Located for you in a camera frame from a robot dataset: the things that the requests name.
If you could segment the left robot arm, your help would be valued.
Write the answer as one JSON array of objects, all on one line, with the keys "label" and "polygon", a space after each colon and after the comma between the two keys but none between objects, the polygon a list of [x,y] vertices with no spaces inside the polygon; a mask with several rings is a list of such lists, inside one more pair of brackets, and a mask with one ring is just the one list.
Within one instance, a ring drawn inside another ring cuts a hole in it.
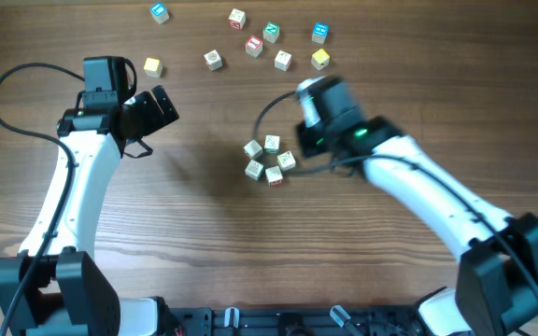
[{"label": "left robot arm", "polygon": [[69,109],[46,200],[13,258],[0,258],[0,332],[13,335],[162,335],[178,321],[160,297],[122,299],[93,260],[111,177],[124,148],[178,120],[157,86],[119,104]]}]

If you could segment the block with green side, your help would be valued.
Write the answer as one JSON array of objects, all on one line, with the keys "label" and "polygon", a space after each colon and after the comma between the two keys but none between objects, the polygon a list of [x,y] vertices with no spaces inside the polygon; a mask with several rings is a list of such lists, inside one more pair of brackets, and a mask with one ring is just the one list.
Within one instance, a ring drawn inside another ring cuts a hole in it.
[{"label": "block with green side", "polygon": [[254,180],[259,180],[262,176],[263,170],[264,165],[262,163],[251,160],[245,169],[245,174]]}]

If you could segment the green Z top block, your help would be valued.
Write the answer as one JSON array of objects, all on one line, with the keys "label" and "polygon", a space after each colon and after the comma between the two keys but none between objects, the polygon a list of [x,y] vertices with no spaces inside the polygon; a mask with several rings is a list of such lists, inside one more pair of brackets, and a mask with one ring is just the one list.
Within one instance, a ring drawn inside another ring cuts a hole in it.
[{"label": "green Z top block", "polygon": [[267,168],[265,170],[265,176],[266,176],[268,185],[271,187],[282,184],[284,180],[282,171],[279,166],[273,166],[273,167]]}]

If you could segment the green framed picture block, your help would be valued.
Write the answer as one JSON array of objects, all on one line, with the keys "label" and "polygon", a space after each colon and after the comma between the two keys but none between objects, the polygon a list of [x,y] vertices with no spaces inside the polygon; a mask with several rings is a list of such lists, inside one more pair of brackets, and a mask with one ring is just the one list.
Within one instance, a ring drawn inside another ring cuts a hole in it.
[{"label": "green framed picture block", "polygon": [[264,141],[264,151],[269,154],[277,154],[279,151],[280,137],[267,134]]}]

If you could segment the block with animal drawing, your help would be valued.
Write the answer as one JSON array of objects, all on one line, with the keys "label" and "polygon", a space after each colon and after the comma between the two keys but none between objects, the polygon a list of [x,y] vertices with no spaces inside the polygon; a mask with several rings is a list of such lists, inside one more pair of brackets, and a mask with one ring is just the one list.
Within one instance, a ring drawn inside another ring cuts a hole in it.
[{"label": "block with animal drawing", "polygon": [[296,166],[296,160],[291,151],[286,151],[277,156],[278,166],[282,171],[288,171]]}]

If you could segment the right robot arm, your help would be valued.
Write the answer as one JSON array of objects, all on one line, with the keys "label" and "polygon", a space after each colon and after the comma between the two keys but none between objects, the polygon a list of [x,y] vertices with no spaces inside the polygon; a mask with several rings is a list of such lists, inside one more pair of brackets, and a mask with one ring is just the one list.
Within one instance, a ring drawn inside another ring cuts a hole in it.
[{"label": "right robot arm", "polygon": [[386,119],[301,122],[302,152],[331,152],[419,217],[459,264],[457,284],[428,295],[428,335],[509,335],[538,316],[538,217],[513,217],[463,186]]}]

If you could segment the plain white wooden block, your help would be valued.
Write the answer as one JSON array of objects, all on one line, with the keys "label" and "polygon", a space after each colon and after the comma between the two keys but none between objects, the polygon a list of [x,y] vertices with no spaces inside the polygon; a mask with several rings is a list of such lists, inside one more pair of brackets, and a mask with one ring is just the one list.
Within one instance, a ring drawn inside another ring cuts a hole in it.
[{"label": "plain white wooden block", "polygon": [[256,140],[251,140],[244,145],[244,151],[251,160],[257,160],[263,153],[262,146]]}]

